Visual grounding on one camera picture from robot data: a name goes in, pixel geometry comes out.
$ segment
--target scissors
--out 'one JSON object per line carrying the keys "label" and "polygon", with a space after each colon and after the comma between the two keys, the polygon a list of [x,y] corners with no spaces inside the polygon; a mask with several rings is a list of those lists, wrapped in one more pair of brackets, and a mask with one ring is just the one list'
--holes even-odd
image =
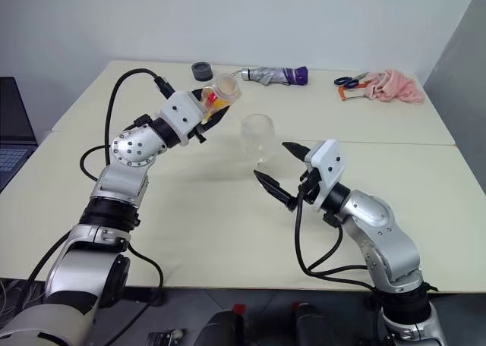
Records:
{"label": "scissors", "polygon": [[351,77],[341,77],[337,78],[334,80],[334,84],[337,86],[344,86],[347,90],[352,90],[353,88],[356,88],[359,85],[359,81],[366,77],[368,75],[368,72],[359,74],[354,78]]}

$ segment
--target laptop keyboard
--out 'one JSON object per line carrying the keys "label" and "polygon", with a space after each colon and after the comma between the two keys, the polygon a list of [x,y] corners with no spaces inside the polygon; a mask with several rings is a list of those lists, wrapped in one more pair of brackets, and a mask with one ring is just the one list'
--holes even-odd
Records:
{"label": "laptop keyboard", "polygon": [[26,152],[27,149],[0,149],[0,171],[12,170]]}

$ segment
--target clear plastic cup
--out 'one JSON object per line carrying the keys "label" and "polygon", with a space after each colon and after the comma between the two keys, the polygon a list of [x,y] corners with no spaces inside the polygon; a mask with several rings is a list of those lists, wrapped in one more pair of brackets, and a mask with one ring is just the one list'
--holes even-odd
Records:
{"label": "clear plastic cup", "polygon": [[240,95],[235,77],[227,73],[218,74],[211,86],[203,88],[202,102],[207,109],[206,119],[227,105],[231,105]]}
{"label": "clear plastic cup", "polygon": [[245,155],[257,165],[267,162],[276,150],[275,130],[270,117],[249,115],[241,122],[241,144]]}

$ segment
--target laptop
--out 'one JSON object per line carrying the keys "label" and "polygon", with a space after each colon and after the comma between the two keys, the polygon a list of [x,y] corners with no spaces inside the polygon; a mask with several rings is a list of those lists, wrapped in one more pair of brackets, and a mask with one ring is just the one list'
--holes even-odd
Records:
{"label": "laptop", "polygon": [[13,77],[0,77],[0,192],[37,148]]}

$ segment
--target pink cloth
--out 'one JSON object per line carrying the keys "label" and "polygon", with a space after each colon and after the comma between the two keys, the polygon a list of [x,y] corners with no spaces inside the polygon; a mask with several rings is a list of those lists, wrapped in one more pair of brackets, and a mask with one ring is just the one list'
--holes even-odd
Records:
{"label": "pink cloth", "polygon": [[386,69],[381,73],[371,73],[365,78],[371,82],[364,89],[369,99],[389,102],[397,98],[403,102],[423,102],[424,94],[415,85],[413,79],[407,78],[399,71]]}

